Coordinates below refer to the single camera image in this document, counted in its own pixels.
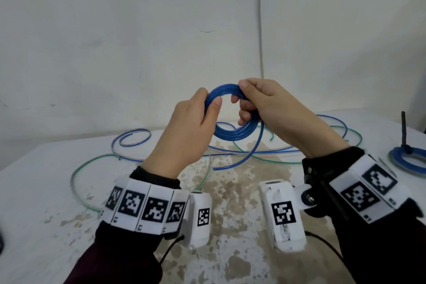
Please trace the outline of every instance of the person's left thumb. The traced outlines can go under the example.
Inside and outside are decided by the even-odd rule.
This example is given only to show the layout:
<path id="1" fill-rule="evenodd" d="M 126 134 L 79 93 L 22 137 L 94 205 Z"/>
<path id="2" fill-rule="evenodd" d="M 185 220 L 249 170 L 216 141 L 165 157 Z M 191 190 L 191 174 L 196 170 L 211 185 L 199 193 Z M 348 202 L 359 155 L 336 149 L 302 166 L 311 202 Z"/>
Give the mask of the person's left thumb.
<path id="1" fill-rule="evenodd" d="M 207 112 L 204 117 L 202 125 L 205 125 L 207 128 L 211 128 L 214 130 L 216 126 L 217 116 L 219 115 L 221 106 L 222 106 L 222 97 L 216 97 L 207 108 Z"/>

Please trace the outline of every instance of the person's left hand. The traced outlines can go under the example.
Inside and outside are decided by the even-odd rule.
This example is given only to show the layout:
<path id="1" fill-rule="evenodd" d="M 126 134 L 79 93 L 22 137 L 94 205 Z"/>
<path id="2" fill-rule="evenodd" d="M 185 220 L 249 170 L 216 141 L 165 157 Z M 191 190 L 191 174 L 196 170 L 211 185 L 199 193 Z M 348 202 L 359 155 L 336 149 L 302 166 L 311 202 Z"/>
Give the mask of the person's left hand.
<path id="1" fill-rule="evenodd" d="M 185 167 L 203 156 L 222 105 L 222 98 L 215 98 L 204 116 L 207 95 L 202 87 L 191 99 L 176 105 L 156 147 L 141 165 L 147 172 L 176 179 Z"/>

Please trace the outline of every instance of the person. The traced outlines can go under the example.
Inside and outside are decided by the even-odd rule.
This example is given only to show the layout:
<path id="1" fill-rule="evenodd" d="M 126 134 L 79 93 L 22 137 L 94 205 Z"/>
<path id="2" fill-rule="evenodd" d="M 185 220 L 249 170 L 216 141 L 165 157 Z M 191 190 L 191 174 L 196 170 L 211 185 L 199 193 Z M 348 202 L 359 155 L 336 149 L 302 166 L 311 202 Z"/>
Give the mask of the person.
<path id="1" fill-rule="evenodd" d="M 364 155 L 276 81 L 250 78 L 239 81 L 239 87 L 248 100 L 231 97 L 232 103 L 239 101 L 238 124 L 249 121 L 250 112 L 257 109 L 270 130 L 306 156 L 305 174 L 315 174 L 316 179 L 337 176 Z M 202 157 L 215 131 L 222 99 L 214 99 L 205 113 L 207 95 L 200 88 L 176 105 L 155 149 L 131 178 L 179 188 L 179 173 Z M 316 203 L 305 211 L 331 217 L 345 265 L 357 283 L 426 283 L 426 226 L 418 221 L 423 215 L 413 200 L 372 224 L 342 217 L 326 191 L 318 190 Z M 102 221 L 95 242 L 65 284 L 159 283 L 162 268 L 153 253 L 161 240 L 161 235 L 131 232 Z"/>

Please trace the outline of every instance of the maroon sleeve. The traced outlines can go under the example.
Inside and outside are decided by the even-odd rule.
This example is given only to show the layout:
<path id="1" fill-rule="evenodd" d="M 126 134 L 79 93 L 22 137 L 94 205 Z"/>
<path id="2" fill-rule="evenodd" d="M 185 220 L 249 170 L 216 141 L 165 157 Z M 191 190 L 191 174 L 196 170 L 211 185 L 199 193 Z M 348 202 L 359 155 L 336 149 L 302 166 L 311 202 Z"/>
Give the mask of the maroon sleeve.
<path id="1" fill-rule="evenodd" d="M 178 179 L 150 174 L 138 166 L 130 175 L 151 184 L 179 189 Z M 158 284 L 162 268 L 154 257 L 162 235 L 136 233 L 101 222 L 95 242 L 77 261 L 64 284 Z"/>
<path id="2" fill-rule="evenodd" d="M 337 177 L 364 154 L 362 149 L 350 147 L 322 158 L 305 159 L 305 175 Z M 351 216 L 350 208 L 349 220 L 343 218 L 335 208 L 336 201 L 324 203 L 322 207 L 318 204 L 319 209 L 305 211 L 313 217 L 331 217 L 345 265 L 357 283 L 426 283 L 426 226 L 418 221 L 423 213 L 412 199 L 371 225 L 358 220 L 357 215 Z"/>

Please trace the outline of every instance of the wrist-mounted device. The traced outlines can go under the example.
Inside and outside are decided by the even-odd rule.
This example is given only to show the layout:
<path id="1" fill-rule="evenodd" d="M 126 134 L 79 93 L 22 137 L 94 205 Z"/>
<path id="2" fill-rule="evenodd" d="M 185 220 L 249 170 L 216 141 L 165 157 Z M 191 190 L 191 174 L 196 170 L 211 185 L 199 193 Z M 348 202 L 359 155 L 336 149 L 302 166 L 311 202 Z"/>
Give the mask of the wrist-mounted device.
<path id="1" fill-rule="evenodd" d="M 128 177 L 117 179 L 101 212 L 111 226 L 173 239 L 190 249 L 210 237 L 212 200 L 208 193 L 171 189 Z"/>
<path id="2" fill-rule="evenodd" d="M 403 184 L 368 155 L 347 171 L 307 175 L 305 182 L 309 184 L 296 188 L 282 179 L 259 183 L 269 238 L 278 250 L 304 249 L 306 237 L 299 210 L 308 212 L 324 204 L 332 211 L 332 217 L 368 226 L 398 210 L 410 196 Z M 410 214 L 422 216 L 416 204 L 414 209 Z"/>

